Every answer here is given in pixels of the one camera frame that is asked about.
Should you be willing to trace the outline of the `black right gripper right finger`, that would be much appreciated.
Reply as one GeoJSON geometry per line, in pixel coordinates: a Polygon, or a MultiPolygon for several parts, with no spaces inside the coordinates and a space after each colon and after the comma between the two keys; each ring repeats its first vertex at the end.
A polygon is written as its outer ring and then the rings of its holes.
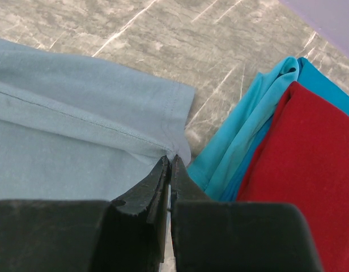
{"type": "Polygon", "coordinates": [[[307,221],[289,203],[217,202],[172,162],[171,235],[178,271],[322,271],[307,221]]]}

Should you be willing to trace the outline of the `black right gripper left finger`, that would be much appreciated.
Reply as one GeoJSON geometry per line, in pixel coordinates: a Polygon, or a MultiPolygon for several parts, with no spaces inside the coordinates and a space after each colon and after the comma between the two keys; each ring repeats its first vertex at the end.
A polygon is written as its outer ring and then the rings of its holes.
{"type": "Polygon", "coordinates": [[[112,201],[0,200],[0,271],[158,271],[170,163],[112,201]]]}

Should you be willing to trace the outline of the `grey blue t shirt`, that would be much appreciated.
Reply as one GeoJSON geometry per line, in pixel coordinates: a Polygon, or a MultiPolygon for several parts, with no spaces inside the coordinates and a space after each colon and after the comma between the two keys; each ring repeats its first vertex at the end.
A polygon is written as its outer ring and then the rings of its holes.
{"type": "Polygon", "coordinates": [[[114,199],[191,159],[193,87],[0,39],[0,199],[114,199]]]}

